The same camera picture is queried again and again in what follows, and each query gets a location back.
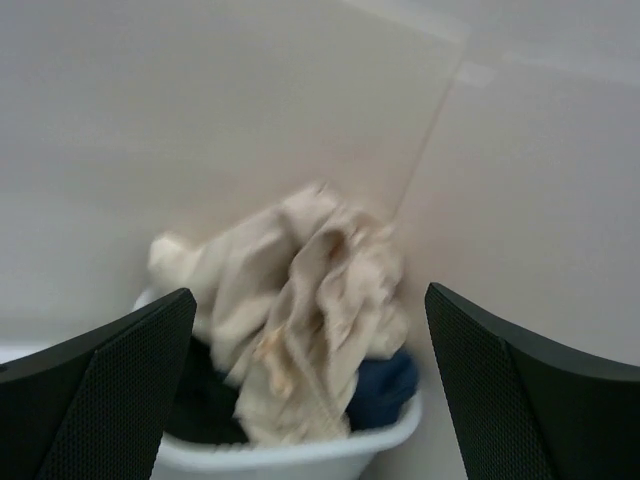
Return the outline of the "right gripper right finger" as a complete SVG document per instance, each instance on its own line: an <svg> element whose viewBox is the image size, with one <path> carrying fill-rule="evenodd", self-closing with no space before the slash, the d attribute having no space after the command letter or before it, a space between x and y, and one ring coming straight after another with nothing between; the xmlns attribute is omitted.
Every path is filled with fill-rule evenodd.
<svg viewBox="0 0 640 480"><path fill-rule="evenodd" d="M439 283L425 311L468 478L638 478L638 367L562 345Z"/></svg>

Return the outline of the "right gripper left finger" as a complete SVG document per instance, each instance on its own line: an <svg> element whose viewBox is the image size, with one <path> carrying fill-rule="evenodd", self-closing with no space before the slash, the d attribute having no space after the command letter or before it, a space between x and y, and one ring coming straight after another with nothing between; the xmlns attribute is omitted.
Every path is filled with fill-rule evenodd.
<svg viewBox="0 0 640 480"><path fill-rule="evenodd" d="M1 366L4 479L147 479L189 349L178 289Z"/></svg>

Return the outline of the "beige trousers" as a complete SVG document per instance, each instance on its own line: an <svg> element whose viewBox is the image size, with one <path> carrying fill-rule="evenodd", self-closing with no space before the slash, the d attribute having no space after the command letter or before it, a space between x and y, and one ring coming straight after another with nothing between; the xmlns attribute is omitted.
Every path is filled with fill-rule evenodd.
<svg viewBox="0 0 640 480"><path fill-rule="evenodd" d="M358 368L405 343L393 229L312 184L195 245L154 239L152 289L186 288L194 336L236 387L234 415L260 446L343 438Z"/></svg>

